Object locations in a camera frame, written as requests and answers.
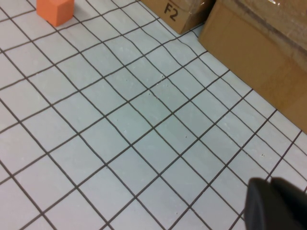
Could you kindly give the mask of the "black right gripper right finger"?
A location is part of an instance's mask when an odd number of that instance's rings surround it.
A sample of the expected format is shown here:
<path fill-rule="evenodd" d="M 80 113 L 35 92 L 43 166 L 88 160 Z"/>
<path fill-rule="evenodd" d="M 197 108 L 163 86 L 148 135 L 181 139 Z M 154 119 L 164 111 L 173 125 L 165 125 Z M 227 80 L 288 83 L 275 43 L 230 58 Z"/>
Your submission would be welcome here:
<path fill-rule="evenodd" d="M 307 195 L 290 182 L 274 177 L 271 185 L 280 194 L 283 202 L 298 223 L 307 222 Z"/>

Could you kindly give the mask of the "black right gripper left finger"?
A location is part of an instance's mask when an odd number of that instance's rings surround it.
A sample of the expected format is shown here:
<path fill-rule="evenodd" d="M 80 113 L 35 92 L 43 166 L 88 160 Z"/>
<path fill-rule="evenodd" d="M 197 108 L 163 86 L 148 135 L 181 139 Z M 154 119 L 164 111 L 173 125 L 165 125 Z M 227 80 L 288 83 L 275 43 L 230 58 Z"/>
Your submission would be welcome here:
<path fill-rule="evenodd" d="M 247 230 L 305 230 L 307 223 L 298 223 L 288 210 L 271 181 L 251 178 L 244 208 Z"/>

